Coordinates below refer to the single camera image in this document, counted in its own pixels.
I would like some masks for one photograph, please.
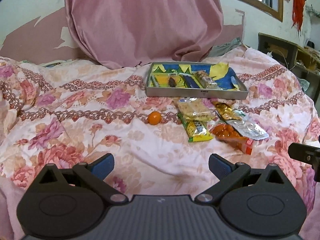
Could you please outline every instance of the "snack package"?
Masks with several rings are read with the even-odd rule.
[[[241,136],[233,127],[224,121],[218,121],[211,126],[210,133],[220,141],[230,144],[232,147],[241,150],[244,154],[251,155],[256,142],[248,137]]]
[[[199,121],[186,121],[182,113],[178,113],[184,129],[186,130],[189,141],[188,142],[204,142],[213,139],[210,132],[207,130],[203,122]]]
[[[203,88],[222,90],[218,84],[207,74],[204,70],[194,72],[195,77],[198,79]]]
[[[191,76],[188,75],[181,75],[187,85],[188,88],[201,88],[198,86],[198,84],[194,81],[194,79]]]
[[[176,104],[188,122],[208,122],[214,118],[212,111],[204,105],[201,98],[181,98]]]
[[[157,81],[154,75],[150,75],[151,81],[155,87],[160,87],[159,82]]]
[[[233,111],[231,106],[217,101],[212,101],[211,103],[216,107],[219,115],[224,120],[242,120],[242,118]]]
[[[228,124],[232,125],[242,136],[249,137],[255,141],[263,140],[269,137],[269,134],[256,124],[249,116],[239,109],[233,112],[240,116],[242,120],[228,120]]]

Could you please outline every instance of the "gray cloth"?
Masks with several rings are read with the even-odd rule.
[[[298,78],[298,81],[300,83],[300,86],[301,86],[302,90],[304,92],[306,92],[308,90],[308,88],[309,88],[310,82],[305,80],[305,79],[301,79],[301,78]]]
[[[219,46],[213,46],[211,51],[209,52],[208,57],[223,56],[224,54],[226,54],[230,50],[241,46],[241,44],[242,44],[241,38],[238,37],[238,38],[233,39],[231,42],[227,42],[227,43],[219,45]]]

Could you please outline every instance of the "orange tassel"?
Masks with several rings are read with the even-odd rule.
[[[293,26],[298,26],[298,33],[301,32],[301,26],[303,22],[303,8],[305,0],[293,0],[292,20]]]

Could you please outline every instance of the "clear plastic package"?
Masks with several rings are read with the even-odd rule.
[[[198,70],[195,71],[194,76],[197,78],[197,80],[200,82],[200,84],[205,89],[216,89],[216,90],[222,90],[218,84],[207,74],[204,70]]]
[[[252,149],[256,145],[254,140],[241,136],[230,124],[222,120],[218,122],[210,121],[207,127],[217,140],[228,143],[233,148],[241,150],[244,154],[251,155]]]
[[[176,104],[186,121],[208,122],[215,117],[201,98],[181,98]]]
[[[259,141],[269,137],[269,134],[259,125],[249,120],[227,120],[242,136]]]

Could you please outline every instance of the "pink bedspread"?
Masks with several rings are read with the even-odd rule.
[[[218,181],[208,169],[209,156],[217,153],[253,168],[277,163],[310,213],[314,171],[291,160],[287,149],[292,142],[319,147],[320,121],[313,101],[290,71],[254,49],[240,47],[205,60],[220,61],[228,62],[250,91],[247,100],[221,101],[247,112],[270,135],[251,156],[215,139],[188,143],[172,99],[145,95],[150,65],[109,70],[79,60],[41,68],[1,58],[0,176],[27,188],[46,163],[68,168],[110,152],[115,169],[106,182],[127,196],[194,197]],[[209,100],[204,102],[213,109]],[[151,126],[146,117],[154,110],[162,113],[163,122]],[[311,215],[319,217],[316,212]],[[319,228],[319,223],[308,223],[301,234],[318,239]]]

